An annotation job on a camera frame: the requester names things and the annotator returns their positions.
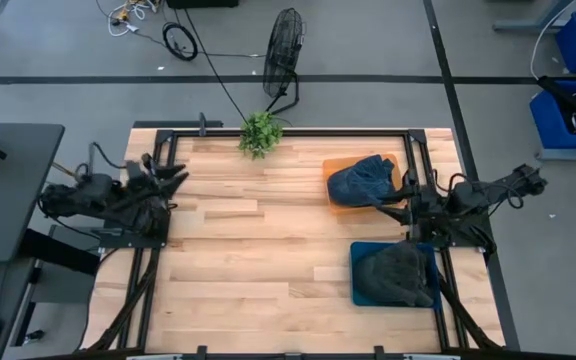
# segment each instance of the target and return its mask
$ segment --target concrete floor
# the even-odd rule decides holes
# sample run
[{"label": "concrete floor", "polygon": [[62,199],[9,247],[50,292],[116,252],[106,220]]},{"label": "concrete floor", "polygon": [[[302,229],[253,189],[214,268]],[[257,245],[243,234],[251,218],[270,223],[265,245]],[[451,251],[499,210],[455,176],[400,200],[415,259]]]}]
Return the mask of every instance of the concrete floor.
[{"label": "concrete floor", "polygon": [[[529,76],[536,36],[495,33],[491,24],[534,16],[548,2],[434,0],[452,74]],[[109,11],[121,1],[100,3]],[[441,75],[419,0],[372,0],[370,6],[358,0],[241,0],[235,9],[191,10],[191,15],[209,52],[264,53],[276,14],[290,6],[308,24],[300,74]],[[168,10],[166,16],[174,14]],[[164,22],[162,14],[149,15],[138,26],[159,39]],[[263,72],[260,59],[215,58],[214,63],[223,75]],[[564,72],[550,35],[536,68],[540,74]],[[9,0],[0,16],[0,76],[179,75],[211,71],[201,56],[180,62],[146,39],[111,37],[94,0]],[[227,87],[244,113],[264,108],[269,100],[259,83]],[[536,86],[457,85],[456,90],[482,180],[522,163],[535,164],[540,142],[528,104],[539,91]],[[301,99],[283,114],[295,126],[453,127],[442,84],[310,82],[302,84]],[[0,85],[1,122],[66,126],[57,161],[68,167],[85,161],[90,141],[120,159],[134,121],[193,120],[200,111],[226,126],[240,124],[218,84]],[[113,173],[101,162],[98,169]],[[545,163],[542,176],[550,182],[546,193],[526,199],[519,211],[502,206],[492,227],[521,349],[576,354],[576,163]],[[65,179],[52,172],[49,180]],[[35,229],[47,231],[49,224],[33,217]],[[72,351],[84,314],[81,304],[41,307],[31,330],[42,328],[48,338],[7,356]]]}]

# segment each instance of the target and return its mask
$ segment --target green plant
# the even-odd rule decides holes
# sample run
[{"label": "green plant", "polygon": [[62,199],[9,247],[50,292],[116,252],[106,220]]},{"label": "green plant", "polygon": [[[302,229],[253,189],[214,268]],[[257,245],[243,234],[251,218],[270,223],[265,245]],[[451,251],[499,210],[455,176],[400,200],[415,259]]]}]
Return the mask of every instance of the green plant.
[{"label": "green plant", "polygon": [[239,150],[244,154],[251,153],[252,159],[265,158],[266,154],[279,144],[283,133],[281,126],[274,122],[273,115],[268,112],[253,113],[241,126],[243,134]]}]

